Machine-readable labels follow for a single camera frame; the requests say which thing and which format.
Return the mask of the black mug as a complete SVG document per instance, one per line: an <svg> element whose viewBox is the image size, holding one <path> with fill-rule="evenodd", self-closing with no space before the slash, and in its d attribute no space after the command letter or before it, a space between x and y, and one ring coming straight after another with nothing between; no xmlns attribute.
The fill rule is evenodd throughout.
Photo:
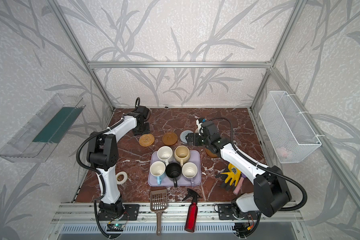
<svg viewBox="0 0 360 240"><path fill-rule="evenodd" d="M166 166L166 175L173 181L174 187L178 187L178 180L182 175L182 167L178 163L170 163Z"/></svg>

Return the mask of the woven straw coaster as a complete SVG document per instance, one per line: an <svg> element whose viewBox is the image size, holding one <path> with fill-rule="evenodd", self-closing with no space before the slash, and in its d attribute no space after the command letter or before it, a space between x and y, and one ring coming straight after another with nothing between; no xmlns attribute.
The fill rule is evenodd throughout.
<svg viewBox="0 0 360 240"><path fill-rule="evenodd" d="M139 144L142 147L149 147L155 142L155 137L152 134L144 134L139 138Z"/></svg>

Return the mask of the white and blue mug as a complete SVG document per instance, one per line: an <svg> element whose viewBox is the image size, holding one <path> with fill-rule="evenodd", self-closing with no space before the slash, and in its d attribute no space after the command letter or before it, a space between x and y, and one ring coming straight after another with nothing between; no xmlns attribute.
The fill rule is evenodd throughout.
<svg viewBox="0 0 360 240"><path fill-rule="evenodd" d="M156 179L156 184L160 186L167 176L166 164L161 161L154 162L150 167L150 173Z"/></svg>

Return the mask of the brown litter scoop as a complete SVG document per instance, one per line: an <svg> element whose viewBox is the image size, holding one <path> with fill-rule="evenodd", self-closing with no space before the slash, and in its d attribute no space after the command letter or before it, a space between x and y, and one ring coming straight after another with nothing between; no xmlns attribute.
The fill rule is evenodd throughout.
<svg viewBox="0 0 360 240"><path fill-rule="evenodd" d="M168 207L167 189L155 190L150 192L150 210L156 214L158 236L162 233L162 214Z"/></svg>

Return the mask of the clear plastic wall shelf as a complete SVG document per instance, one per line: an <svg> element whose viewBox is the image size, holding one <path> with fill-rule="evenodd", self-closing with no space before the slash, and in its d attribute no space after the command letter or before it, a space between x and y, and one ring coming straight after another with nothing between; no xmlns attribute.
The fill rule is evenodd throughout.
<svg viewBox="0 0 360 240"><path fill-rule="evenodd" d="M0 157L12 163L44 163L85 107L82 97L55 94L0 149Z"/></svg>

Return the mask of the white speckled mug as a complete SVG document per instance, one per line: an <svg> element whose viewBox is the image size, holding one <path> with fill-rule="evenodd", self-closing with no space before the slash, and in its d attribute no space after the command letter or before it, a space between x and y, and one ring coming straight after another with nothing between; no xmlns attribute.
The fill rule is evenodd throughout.
<svg viewBox="0 0 360 240"><path fill-rule="evenodd" d="M174 161L174 152L168 146L159 148L157 155L159 160L165 163L166 166Z"/></svg>

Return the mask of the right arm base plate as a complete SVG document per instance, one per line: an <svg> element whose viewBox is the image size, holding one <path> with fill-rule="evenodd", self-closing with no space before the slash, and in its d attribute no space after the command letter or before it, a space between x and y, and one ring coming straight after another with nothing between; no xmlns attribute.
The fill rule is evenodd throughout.
<svg viewBox="0 0 360 240"><path fill-rule="evenodd" d="M256 211L242 212L238 207L234 207L232 204L216 204L215 211L219 215L219 220L257 220L259 213Z"/></svg>

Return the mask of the dark wooden coaster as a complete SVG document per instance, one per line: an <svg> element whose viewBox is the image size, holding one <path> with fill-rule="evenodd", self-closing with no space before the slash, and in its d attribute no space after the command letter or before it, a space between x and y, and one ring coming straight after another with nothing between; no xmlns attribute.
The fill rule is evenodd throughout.
<svg viewBox="0 0 360 240"><path fill-rule="evenodd" d="M209 149L205 149L205 152L210 158L218 158L218 155L212 153Z"/></svg>

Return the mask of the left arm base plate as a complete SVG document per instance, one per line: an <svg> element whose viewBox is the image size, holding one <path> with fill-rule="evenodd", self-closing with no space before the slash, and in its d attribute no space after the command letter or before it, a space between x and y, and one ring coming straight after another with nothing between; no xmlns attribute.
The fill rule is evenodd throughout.
<svg viewBox="0 0 360 240"><path fill-rule="evenodd" d="M139 204L111 205L100 202L99 221L136 221L139 214Z"/></svg>

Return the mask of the yellow black work glove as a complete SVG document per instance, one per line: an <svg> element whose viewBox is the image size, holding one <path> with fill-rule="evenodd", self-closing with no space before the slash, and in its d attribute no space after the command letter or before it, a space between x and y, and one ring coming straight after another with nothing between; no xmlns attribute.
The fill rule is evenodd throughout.
<svg viewBox="0 0 360 240"><path fill-rule="evenodd" d="M216 179L221 180L220 187L226 191L233 191L236 189L239 181L242 177L241 171L239 171L234 165L228 164L228 166L215 175Z"/></svg>

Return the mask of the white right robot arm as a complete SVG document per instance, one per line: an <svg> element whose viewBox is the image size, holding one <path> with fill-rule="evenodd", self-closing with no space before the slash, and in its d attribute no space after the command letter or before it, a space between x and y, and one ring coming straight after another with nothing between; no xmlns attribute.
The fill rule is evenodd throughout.
<svg viewBox="0 0 360 240"><path fill-rule="evenodd" d="M187 134L187 143L206 147L219 158L232 164L238 172L249 179L254 187L253 192L243 194L232 202L240 213L258 211L267 217L272 217L278 211L290 212L305 206L308 194L301 184L285 176L277 166L264 165L240 150L233 140L232 125L230 125L230 138L221 137L213 120L215 118L209 121L203 118L197 119L198 132ZM302 200L292 207L285 206L292 200L288 182L295 185L302 193Z"/></svg>

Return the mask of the pink item in basket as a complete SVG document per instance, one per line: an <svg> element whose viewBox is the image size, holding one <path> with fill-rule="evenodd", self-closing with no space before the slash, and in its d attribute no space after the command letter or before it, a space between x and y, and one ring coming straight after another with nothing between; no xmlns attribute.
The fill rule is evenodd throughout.
<svg viewBox="0 0 360 240"><path fill-rule="evenodd" d="M286 149L284 147L277 148L276 152L277 152L280 159L287 159L292 153L290 150L288 150L288 149Z"/></svg>

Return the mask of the beige ceramic mug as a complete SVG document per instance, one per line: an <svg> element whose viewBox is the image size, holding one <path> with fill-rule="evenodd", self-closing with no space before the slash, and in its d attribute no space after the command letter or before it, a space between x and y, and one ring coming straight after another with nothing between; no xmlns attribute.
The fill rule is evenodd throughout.
<svg viewBox="0 0 360 240"><path fill-rule="evenodd" d="M191 157L190 149L186 146L178 146L174 152L175 160L183 166Z"/></svg>

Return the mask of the white tape roll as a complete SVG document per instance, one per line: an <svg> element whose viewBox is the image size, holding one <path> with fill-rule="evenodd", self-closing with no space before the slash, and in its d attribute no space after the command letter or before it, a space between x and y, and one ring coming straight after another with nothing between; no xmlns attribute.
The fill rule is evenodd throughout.
<svg viewBox="0 0 360 240"><path fill-rule="evenodd" d="M116 174L117 185L123 185L128 180L126 172L119 172Z"/></svg>

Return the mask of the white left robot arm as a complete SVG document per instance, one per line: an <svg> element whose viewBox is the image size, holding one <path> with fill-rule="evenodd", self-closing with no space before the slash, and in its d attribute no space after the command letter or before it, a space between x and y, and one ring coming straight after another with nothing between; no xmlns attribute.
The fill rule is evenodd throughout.
<svg viewBox="0 0 360 240"><path fill-rule="evenodd" d="M128 132L143 135L150 132L151 111L145 106L136 105L135 109L124 114L112 126L100 132L93 132L84 140L76 152L76 161L84 169L96 173L101 187L99 208L102 211L121 215L124 212L121 193L115 174L119 159L118 141Z"/></svg>

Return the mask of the white and lilac mug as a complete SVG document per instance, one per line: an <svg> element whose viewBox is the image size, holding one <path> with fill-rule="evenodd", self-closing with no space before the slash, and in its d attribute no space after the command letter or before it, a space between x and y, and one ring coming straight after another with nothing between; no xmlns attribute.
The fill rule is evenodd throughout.
<svg viewBox="0 0 360 240"><path fill-rule="evenodd" d="M185 163L182 167L183 176L191 183L191 186L195 186L195 177L198 173L198 168L194 163Z"/></svg>

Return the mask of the red spray bottle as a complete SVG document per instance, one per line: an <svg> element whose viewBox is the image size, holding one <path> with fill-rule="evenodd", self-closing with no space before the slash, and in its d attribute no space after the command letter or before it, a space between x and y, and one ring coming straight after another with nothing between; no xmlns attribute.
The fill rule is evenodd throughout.
<svg viewBox="0 0 360 240"><path fill-rule="evenodd" d="M198 214L198 199L201 196L192 189L187 189L187 195L182 199L182 202L186 201L188 198L192 198L191 204L188 209L185 231L189 233L194 233L196 228L196 220Z"/></svg>

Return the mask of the brown wooden coaster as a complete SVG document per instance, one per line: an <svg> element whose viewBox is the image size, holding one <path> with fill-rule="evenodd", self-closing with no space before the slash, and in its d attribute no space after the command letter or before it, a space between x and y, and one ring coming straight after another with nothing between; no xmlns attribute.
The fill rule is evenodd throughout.
<svg viewBox="0 0 360 240"><path fill-rule="evenodd" d="M162 137L165 146L173 146L178 141L178 135L174 132L165 133Z"/></svg>

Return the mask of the green circuit board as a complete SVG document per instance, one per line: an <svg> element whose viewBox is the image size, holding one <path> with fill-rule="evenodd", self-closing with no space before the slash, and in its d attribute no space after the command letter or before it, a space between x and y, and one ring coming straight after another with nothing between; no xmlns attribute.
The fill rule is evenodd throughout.
<svg viewBox="0 0 360 240"><path fill-rule="evenodd" d="M126 227L126 223L108 223L107 231L108 232L123 232Z"/></svg>

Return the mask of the blue grey woven coaster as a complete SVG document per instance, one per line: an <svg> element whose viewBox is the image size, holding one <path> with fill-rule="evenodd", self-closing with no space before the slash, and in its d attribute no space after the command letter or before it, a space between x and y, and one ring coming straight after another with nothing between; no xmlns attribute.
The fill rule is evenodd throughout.
<svg viewBox="0 0 360 240"><path fill-rule="evenodd" d="M190 130L185 130L185 131L181 132L180 139L181 139L182 143L184 143L184 144L188 143L187 135L190 134L190 133L192 133L192 131L190 131Z"/></svg>

